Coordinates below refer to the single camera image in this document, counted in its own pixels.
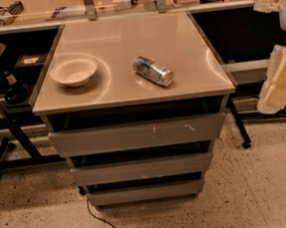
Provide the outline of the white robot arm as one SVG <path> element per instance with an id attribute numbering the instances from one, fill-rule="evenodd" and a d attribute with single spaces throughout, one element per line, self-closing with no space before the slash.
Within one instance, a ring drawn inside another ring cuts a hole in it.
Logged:
<path id="1" fill-rule="evenodd" d="M 253 7 L 261 13 L 277 11 L 280 28 L 286 31 L 286 0 L 258 0 Z M 262 114 L 276 114 L 286 107 L 286 47 L 273 48 L 266 75 L 256 107 Z"/>

